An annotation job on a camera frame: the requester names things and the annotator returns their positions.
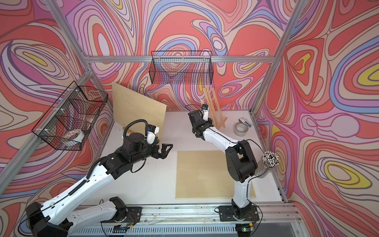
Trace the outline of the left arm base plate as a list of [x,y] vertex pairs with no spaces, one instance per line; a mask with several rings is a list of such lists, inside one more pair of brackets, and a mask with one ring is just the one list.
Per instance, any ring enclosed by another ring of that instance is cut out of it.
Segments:
[[114,223],[136,224],[140,222],[141,215],[142,215],[142,207],[140,206],[119,208],[117,209],[113,218],[110,219],[110,221]]

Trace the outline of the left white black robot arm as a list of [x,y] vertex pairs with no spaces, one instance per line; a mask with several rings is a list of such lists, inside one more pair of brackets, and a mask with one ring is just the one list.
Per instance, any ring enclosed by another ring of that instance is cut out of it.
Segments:
[[67,237],[98,222],[122,223],[130,218],[138,222],[126,204],[113,197],[95,207],[77,211],[77,207],[102,187],[133,172],[134,164],[147,158],[165,159],[172,144],[160,143],[159,128],[138,119],[126,126],[122,146],[94,162],[87,175],[66,191],[44,203],[34,202],[26,208],[26,219],[33,237]]

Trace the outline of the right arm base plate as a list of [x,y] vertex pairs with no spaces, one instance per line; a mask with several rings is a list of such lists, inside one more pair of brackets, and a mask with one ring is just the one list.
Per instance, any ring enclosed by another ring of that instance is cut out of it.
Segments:
[[249,204],[244,208],[234,205],[221,205],[215,210],[219,214],[221,222],[249,221],[255,223],[260,220],[257,207],[253,204]]

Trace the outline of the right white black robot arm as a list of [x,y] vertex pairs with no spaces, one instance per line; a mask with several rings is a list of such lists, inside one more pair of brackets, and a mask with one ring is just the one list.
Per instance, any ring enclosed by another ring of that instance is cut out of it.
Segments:
[[248,178],[255,175],[258,164],[248,141],[238,141],[226,136],[213,125],[210,118],[204,119],[204,115],[205,112],[199,110],[188,113],[192,132],[195,137],[213,144],[224,152],[229,175],[235,181],[231,202],[232,217],[243,220],[253,207],[249,200]]

